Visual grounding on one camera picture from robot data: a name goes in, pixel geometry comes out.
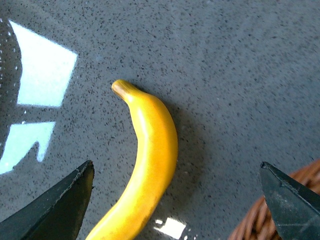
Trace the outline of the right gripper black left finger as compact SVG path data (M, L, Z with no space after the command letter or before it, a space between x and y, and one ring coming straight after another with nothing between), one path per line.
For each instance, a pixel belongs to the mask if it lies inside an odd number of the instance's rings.
M91 160L0 223L2 240L75 240L83 224L95 175Z

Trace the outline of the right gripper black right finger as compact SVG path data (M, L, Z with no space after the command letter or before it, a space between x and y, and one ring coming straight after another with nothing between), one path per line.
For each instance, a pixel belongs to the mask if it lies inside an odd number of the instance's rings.
M320 195L266 161L259 177L278 235L283 240L318 240Z

